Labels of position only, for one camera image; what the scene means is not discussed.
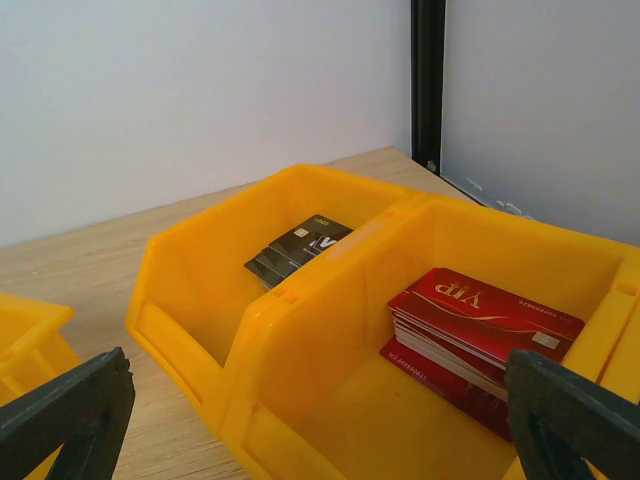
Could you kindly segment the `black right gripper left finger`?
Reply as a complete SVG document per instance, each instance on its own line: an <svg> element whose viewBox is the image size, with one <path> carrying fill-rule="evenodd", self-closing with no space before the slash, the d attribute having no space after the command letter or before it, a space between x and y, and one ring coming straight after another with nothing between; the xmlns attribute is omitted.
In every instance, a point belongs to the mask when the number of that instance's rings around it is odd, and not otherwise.
<svg viewBox="0 0 640 480"><path fill-rule="evenodd" d="M101 353L1 408L1 477L110 479L135 401L124 351Z"/></svg>

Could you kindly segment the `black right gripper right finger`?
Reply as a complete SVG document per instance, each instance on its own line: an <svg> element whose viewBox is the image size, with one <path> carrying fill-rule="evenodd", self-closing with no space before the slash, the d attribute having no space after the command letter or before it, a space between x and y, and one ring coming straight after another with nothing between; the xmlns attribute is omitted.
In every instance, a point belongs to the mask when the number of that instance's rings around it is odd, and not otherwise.
<svg viewBox="0 0 640 480"><path fill-rule="evenodd" d="M508 425L528 479L639 477L639 406L529 350L510 353Z"/></svg>

